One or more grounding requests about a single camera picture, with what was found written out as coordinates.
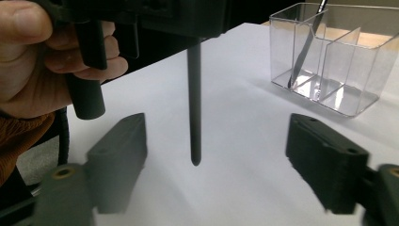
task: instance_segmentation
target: clear plastic container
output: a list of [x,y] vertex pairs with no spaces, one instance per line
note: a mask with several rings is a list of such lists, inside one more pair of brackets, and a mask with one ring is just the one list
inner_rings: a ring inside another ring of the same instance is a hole
[[399,8],[299,3],[270,16],[271,80],[345,116],[372,105],[399,53]]

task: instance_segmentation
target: sleeve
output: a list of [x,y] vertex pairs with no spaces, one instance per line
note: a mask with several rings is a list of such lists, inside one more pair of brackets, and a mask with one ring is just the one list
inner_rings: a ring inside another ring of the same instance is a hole
[[30,120],[0,117],[0,186],[14,170],[18,156],[44,135],[55,116],[50,113]]

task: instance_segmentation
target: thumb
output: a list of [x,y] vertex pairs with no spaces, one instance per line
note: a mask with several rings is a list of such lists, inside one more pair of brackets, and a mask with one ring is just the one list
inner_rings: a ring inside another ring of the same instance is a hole
[[50,17],[38,4],[0,1],[0,61],[12,57],[13,48],[47,40],[52,32]]

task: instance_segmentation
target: white table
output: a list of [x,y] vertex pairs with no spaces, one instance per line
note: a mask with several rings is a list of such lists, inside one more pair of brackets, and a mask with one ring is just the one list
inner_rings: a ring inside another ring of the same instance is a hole
[[125,215],[98,225],[360,225],[325,213],[285,156],[291,113],[323,121],[368,150],[370,164],[399,164],[399,67],[381,99],[345,118],[270,82],[269,28],[242,24],[202,45],[202,162],[190,161],[186,52],[103,86],[106,113],[76,119],[69,108],[70,162],[120,119],[144,112],[148,151]]

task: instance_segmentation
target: hand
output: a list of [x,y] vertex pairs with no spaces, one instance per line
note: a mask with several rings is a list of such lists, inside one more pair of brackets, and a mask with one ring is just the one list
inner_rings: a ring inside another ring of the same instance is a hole
[[64,73],[104,81],[124,74],[115,26],[103,23],[108,68],[83,63],[72,25],[53,31],[48,14],[27,1],[0,1],[0,112],[30,119],[69,105]]

